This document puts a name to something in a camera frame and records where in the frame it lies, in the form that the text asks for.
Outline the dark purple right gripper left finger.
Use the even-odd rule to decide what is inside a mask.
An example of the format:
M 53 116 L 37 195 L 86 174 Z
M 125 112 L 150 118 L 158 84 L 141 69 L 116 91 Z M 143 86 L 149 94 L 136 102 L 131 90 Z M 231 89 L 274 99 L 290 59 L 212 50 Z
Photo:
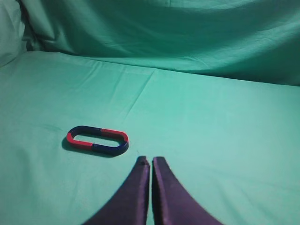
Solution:
M 139 156 L 119 189 L 85 225 L 145 225 L 149 207 L 150 165 Z

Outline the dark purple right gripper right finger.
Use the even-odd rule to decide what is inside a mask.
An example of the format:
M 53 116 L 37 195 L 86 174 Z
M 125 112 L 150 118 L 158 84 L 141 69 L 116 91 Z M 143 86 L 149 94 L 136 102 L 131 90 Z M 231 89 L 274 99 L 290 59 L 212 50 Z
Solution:
M 178 181 L 164 157 L 152 161 L 152 211 L 156 225 L 220 225 Z

